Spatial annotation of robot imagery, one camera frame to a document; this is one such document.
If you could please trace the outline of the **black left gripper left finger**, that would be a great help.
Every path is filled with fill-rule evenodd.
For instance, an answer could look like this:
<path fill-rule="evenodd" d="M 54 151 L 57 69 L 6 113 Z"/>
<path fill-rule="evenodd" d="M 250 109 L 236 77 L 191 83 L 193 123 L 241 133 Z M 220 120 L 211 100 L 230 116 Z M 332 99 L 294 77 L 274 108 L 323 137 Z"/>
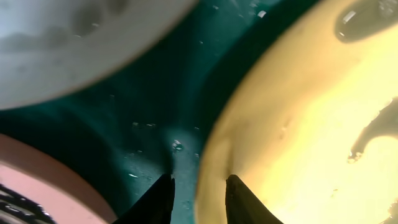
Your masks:
<path fill-rule="evenodd" d="M 170 174 L 163 174 L 113 224 L 170 224 L 174 198 L 175 179 Z"/>

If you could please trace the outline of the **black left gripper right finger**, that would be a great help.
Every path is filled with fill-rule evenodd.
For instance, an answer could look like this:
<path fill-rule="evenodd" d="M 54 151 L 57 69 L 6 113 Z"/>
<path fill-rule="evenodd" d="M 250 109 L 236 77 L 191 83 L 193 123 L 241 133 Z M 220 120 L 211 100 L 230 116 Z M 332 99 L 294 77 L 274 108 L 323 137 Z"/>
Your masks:
<path fill-rule="evenodd" d="M 283 224 L 237 176 L 226 179 L 227 224 Z"/>

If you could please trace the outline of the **pink white plate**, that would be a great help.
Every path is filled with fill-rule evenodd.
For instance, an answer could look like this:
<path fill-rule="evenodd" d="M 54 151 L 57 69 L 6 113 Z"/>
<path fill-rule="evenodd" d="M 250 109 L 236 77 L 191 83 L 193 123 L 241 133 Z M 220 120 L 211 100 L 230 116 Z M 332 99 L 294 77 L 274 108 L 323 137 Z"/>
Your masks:
<path fill-rule="evenodd" d="M 1 185 L 43 206 L 56 223 L 112 223 L 117 216 L 83 178 L 39 150 L 1 135 Z"/>

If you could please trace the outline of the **yellow plate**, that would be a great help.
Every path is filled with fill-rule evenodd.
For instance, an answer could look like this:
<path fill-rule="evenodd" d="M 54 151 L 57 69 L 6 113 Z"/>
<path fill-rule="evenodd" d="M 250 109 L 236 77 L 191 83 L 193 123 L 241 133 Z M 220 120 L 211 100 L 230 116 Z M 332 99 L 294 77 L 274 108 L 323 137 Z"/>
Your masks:
<path fill-rule="evenodd" d="M 324 0 L 264 52 L 201 157 L 197 223 L 237 175 L 282 223 L 397 222 L 397 2 Z"/>

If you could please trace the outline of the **teal plastic tray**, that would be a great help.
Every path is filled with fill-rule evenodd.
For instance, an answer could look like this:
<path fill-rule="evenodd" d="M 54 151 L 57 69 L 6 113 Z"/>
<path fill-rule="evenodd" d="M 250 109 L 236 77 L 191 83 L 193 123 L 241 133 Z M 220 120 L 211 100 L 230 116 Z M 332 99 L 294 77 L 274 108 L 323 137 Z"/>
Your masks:
<path fill-rule="evenodd" d="M 172 223 L 193 223 L 200 156 L 232 92 L 314 0 L 202 0 L 110 78 L 1 112 L 1 132 L 64 163 L 117 215 L 159 178 L 176 181 Z"/>

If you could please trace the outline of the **light blue plate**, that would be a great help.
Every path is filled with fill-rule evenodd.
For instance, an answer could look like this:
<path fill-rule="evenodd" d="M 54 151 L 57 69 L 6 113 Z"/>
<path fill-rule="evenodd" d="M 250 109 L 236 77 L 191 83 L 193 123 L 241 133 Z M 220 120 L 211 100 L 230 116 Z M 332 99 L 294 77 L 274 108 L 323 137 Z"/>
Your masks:
<path fill-rule="evenodd" d="M 194 0 L 1 0 L 1 108 L 98 82 L 148 51 Z"/>

